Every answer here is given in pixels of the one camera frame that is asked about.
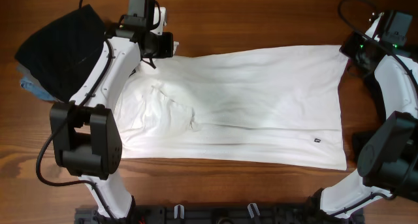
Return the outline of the white t-shirt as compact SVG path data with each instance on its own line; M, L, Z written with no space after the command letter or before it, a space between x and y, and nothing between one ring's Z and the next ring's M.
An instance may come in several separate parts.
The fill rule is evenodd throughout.
M345 170L337 45L141 63L115 109L122 156Z

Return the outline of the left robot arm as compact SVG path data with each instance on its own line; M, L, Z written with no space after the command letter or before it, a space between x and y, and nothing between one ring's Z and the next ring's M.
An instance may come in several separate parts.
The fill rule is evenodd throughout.
M144 61L172 57L172 33L164 32L166 12L156 0L129 0L127 14L100 34L99 56L80 89L67 103L50 110L52 134L40 151L36 174L44 184L40 164L54 147L56 164L75 179L50 182L54 187L86 185L97 209L78 211L75 223L130 223L135 199L118 172L122 142L114 119L116 102L134 69Z

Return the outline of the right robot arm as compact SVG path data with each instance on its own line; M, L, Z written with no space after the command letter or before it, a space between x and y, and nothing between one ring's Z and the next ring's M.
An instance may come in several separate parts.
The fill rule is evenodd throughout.
M402 197L417 201L417 49L405 47L412 15L387 10L355 29L340 51L362 72L382 124L355 133L357 168L318 190L304 209L307 223L360 223L366 205Z

